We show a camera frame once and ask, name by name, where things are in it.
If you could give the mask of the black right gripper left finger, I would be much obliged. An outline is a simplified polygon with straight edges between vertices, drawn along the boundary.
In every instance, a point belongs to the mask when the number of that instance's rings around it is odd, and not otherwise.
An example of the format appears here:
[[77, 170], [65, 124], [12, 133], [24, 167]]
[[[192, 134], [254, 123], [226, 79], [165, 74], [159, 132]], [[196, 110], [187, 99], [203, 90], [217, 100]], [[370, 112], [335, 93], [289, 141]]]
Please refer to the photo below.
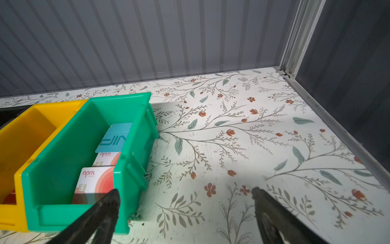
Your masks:
[[76, 221], [49, 241], [50, 244], [111, 243], [118, 221], [120, 195], [111, 190]]

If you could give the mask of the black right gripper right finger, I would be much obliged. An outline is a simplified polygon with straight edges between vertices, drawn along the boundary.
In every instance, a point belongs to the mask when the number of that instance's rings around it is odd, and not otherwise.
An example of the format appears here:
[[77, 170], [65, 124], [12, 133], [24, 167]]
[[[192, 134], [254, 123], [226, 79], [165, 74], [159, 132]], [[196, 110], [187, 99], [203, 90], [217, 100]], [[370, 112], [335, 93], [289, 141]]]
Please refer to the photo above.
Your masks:
[[264, 244], [326, 244], [265, 190], [252, 189], [255, 214]]

